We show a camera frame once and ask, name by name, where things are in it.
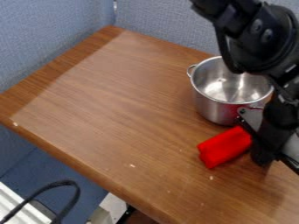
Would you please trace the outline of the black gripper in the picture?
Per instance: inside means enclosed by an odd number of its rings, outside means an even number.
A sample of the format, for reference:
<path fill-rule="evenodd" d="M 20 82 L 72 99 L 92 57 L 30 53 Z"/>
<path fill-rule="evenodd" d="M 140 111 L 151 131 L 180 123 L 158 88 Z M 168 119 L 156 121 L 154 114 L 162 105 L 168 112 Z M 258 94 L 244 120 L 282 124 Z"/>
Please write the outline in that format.
<path fill-rule="evenodd" d="M 238 124 L 251 135 L 252 161 L 259 166 L 280 161 L 299 175 L 299 129 L 279 129 L 270 124 L 260 107 L 238 108 Z"/>

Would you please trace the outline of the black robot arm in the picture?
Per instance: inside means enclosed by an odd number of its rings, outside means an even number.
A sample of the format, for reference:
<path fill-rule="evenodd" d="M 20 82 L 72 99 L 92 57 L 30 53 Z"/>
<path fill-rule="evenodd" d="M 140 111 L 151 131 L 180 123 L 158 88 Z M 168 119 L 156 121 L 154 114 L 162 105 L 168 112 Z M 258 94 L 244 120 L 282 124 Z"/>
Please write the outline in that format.
<path fill-rule="evenodd" d="M 251 135 L 251 159 L 283 162 L 299 175 L 299 20 L 284 6 L 263 0 L 190 0 L 211 21 L 228 70 L 263 75 L 275 88 L 262 123 Z"/>

